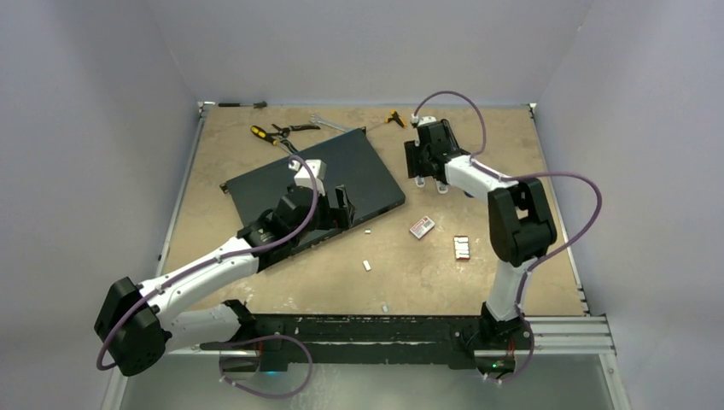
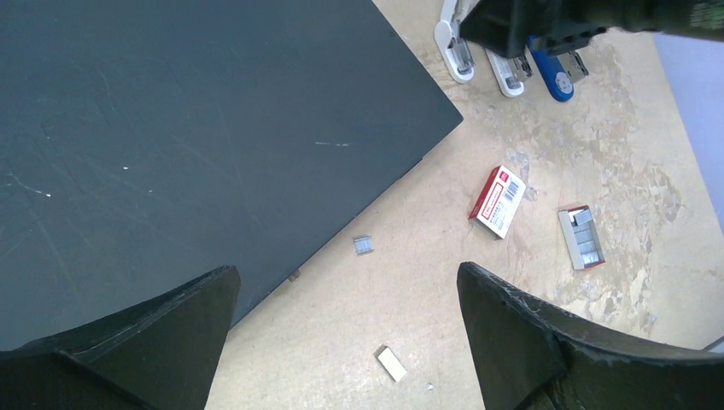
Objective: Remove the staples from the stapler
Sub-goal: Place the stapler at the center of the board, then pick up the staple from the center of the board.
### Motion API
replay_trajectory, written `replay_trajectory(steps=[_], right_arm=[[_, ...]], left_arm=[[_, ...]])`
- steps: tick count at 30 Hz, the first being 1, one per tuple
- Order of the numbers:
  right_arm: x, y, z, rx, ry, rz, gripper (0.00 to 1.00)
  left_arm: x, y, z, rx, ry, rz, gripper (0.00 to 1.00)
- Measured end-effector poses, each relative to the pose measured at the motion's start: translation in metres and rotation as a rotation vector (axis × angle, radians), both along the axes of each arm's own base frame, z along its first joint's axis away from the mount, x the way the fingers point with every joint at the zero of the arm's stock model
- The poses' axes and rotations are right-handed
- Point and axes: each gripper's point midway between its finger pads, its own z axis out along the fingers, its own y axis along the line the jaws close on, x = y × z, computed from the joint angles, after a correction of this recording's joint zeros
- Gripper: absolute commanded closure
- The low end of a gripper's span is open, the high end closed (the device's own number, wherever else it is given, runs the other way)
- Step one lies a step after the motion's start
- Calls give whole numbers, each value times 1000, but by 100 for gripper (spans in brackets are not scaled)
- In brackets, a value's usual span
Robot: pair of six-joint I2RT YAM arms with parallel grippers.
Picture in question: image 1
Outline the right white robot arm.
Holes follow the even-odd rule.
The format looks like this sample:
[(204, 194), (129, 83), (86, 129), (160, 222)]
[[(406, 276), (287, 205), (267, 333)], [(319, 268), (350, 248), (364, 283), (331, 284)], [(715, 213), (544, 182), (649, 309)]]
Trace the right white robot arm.
[(433, 179), (441, 195), (459, 188), (487, 207), (488, 236), (499, 261), (482, 305), (479, 335), (487, 346), (498, 348), (522, 323), (529, 268), (558, 238), (544, 185), (537, 178), (516, 180), (474, 159), (459, 147), (447, 120), (414, 117), (412, 125), (417, 136), (404, 144), (409, 178), (419, 187)]

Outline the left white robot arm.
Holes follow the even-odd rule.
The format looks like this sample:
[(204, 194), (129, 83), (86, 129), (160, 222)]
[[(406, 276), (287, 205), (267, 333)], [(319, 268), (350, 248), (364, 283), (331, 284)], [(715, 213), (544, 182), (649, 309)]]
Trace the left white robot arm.
[(324, 193), (291, 185), (275, 208), (201, 259), (142, 283), (128, 277), (113, 282), (93, 326), (102, 342), (97, 369), (137, 375), (163, 354), (190, 346), (193, 331), (200, 331), (204, 342), (216, 336), (245, 349), (254, 340), (254, 326), (242, 318), (240, 302), (211, 309), (201, 326), (184, 324), (182, 316), (214, 291), (289, 258), (309, 233), (351, 228), (356, 208), (347, 188), (340, 184), (334, 192), (337, 204), (331, 206)]

